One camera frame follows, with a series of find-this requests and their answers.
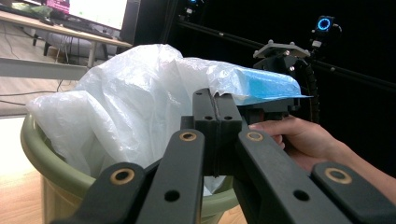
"white plastic bag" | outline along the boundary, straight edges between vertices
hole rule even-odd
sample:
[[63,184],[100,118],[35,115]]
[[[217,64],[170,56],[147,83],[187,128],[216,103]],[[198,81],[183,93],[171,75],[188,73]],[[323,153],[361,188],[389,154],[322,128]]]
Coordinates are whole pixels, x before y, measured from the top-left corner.
[[160,159],[181,116],[192,115],[192,94],[202,88],[232,93],[239,105],[303,97],[291,77],[147,45],[92,68],[74,90],[36,98],[27,109],[67,163],[97,177],[116,162],[145,168]]

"blue ring light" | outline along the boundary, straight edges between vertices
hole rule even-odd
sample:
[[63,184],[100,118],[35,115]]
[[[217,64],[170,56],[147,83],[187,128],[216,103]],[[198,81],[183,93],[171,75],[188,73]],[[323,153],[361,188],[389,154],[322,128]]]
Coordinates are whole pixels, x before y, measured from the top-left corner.
[[323,18],[320,21],[318,21],[318,28],[321,31],[326,31],[327,29],[329,29],[330,24],[331,24],[331,22],[329,19]]

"desk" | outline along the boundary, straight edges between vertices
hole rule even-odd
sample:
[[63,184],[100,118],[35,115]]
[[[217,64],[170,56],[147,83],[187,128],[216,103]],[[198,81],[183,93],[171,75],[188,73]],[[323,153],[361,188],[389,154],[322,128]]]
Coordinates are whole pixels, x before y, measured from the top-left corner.
[[44,24],[39,20],[7,13],[4,11],[0,11],[0,21],[10,22],[16,25],[26,26],[33,29],[44,30],[59,35],[73,36],[92,42],[87,67],[79,65],[39,63],[34,61],[0,58],[0,76],[3,76],[3,74],[7,74],[8,77],[36,77],[79,80],[88,71],[88,69],[93,67],[97,43],[115,45],[121,48],[132,47],[131,44],[121,42],[116,39],[109,39],[101,37],[99,35],[91,35],[79,31],[74,31],[63,28],[59,25],[51,26]]

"plastic bucket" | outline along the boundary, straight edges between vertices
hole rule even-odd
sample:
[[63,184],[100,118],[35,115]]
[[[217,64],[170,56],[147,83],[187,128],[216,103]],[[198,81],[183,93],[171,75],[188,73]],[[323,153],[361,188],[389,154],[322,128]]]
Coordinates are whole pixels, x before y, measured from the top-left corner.
[[[58,157],[30,114],[21,128],[21,145],[43,177],[43,223],[71,216],[95,179]],[[218,192],[203,198],[201,223],[218,223],[225,211],[238,205],[232,185],[232,179],[227,177]]]

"computer screen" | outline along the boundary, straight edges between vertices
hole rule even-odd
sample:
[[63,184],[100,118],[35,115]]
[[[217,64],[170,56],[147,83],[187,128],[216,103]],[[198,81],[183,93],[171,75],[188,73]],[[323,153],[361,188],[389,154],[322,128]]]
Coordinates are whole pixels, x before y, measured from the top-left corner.
[[122,28],[127,0],[47,0],[48,7],[66,15],[116,30]]

